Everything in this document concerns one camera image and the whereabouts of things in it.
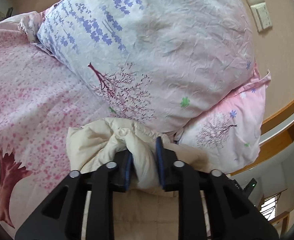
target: black gripper frame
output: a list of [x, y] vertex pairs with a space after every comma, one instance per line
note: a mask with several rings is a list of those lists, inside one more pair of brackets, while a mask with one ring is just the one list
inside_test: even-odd
[[96, 171], [70, 172], [18, 229], [15, 240], [80, 240], [88, 191], [86, 240], [113, 240], [113, 192], [128, 190], [132, 166], [132, 154], [125, 150]]
[[160, 137], [156, 154], [162, 188], [179, 192], [179, 240], [207, 240], [200, 190], [205, 194], [212, 240], [279, 239], [276, 229], [245, 192], [221, 171], [194, 170], [178, 161], [174, 151], [164, 149]]

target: blue gripper pad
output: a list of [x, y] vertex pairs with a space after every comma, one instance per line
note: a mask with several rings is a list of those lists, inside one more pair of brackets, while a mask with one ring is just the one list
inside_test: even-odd
[[157, 137], [156, 139], [156, 157], [159, 182], [163, 190], [177, 190], [179, 176], [174, 172], [172, 166], [178, 159], [174, 151], [164, 148], [161, 137]]
[[117, 152], [113, 159], [117, 163], [118, 172], [112, 175], [111, 182], [118, 192], [126, 192], [129, 189], [133, 169], [133, 155], [126, 149]]

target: tree print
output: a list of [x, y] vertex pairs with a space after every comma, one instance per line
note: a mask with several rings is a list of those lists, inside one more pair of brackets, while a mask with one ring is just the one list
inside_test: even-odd
[[230, 119], [222, 113], [206, 118], [196, 136], [197, 145], [223, 148], [229, 137], [229, 129], [232, 127], [237, 127], [237, 125], [231, 124]]
[[9, 201], [14, 186], [21, 179], [32, 174], [25, 166], [20, 168], [21, 162], [15, 162], [15, 151], [5, 153], [0, 148], [0, 221], [4, 221], [14, 228], [9, 215]]
[[[132, 65], [132, 63], [126, 64], [128, 70]], [[148, 108], [151, 95], [144, 90], [144, 87], [151, 83], [147, 75], [142, 74], [139, 77], [137, 72], [127, 72], [124, 66], [113, 74], [100, 73], [92, 63], [88, 67], [94, 71], [99, 80], [99, 86], [93, 85], [94, 91], [108, 101], [112, 113], [140, 123], [145, 123], [154, 117], [153, 110]]]
[[45, 22], [46, 16], [45, 16], [44, 12], [41, 12], [41, 16], [42, 16], [43, 22]]

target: beige wall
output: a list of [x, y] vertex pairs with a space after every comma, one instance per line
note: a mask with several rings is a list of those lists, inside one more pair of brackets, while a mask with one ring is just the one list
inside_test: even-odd
[[294, 188], [288, 188], [281, 193], [281, 196], [277, 202], [276, 216], [285, 211], [291, 212], [292, 210], [294, 210]]
[[[11, 0], [18, 13], [42, 11], [59, 0]], [[273, 28], [258, 34], [249, 6], [242, 0], [252, 21], [256, 60], [262, 75], [271, 71], [265, 118], [294, 99], [294, 0], [266, 0]]]
[[262, 34], [246, 0], [242, 0], [252, 21], [256, 60], [261, 75], [271, 71], [267, 90], [265, 118], [294, 99], [294, 0], [265, 0], [273, 27]]

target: bedding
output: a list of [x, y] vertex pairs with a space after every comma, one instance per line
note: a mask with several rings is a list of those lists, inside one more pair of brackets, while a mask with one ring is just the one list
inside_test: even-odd
[[[171, 143], [166, 134], [148, 129], [132, 120], [104, 118], [68, 130], [67, 154], [72, 170], [82, 173], [95, 171], [112, 161], [116, 152], [126, 148], [133, 155], [136, 178], [133, 176], [131, 180], [131, 189], [126, 194], [115, 193], [113, 197], [116, 239], [178, 239], [178, 194], [164, 192], [159, 187], [155, 163], [155, 141], [158, 136], [161, 137], [164, 148], [175, 151], [179, 160], [195, 169], [210, 172], [217, 168], [208, 162], [206, 153], [200, 149]], [[133, 191], [133, 188], [150, 194]], [[89, 202], [85, 206], [83, 225], [87, 224], [88, 207]], [[85, 239], [85, 226], [82, 227], [82, 232]]]
[[[14, 236], [70, 171], [68, 127], [126, 117], [172, 141], [191, 118], [246, 82], [254, 68], [248, 22], [240, 0], [61, 0], [1, 22], [6, 231]], [[177, 196], [132, 190], [115, 199], [117, 239], [177, 238]], [[122, 208], [132, 203], [139, 209]]]
[[178, 143], [204, 150], [224, 173], [237, 171], [258, 157], [270, 73], [261, 78], [254, 63], [251, 79], [184, 127]]
[[112, 114], [160, 132], [175, 133], [252, 72], [240, 0], [61, 0], [36, 22], [21, 22], [31, 43], [65, 64]]
[[0, 223], [11, 236], [70, 171], [68, 127], [108, 107], [26, 35], [0, 30]]

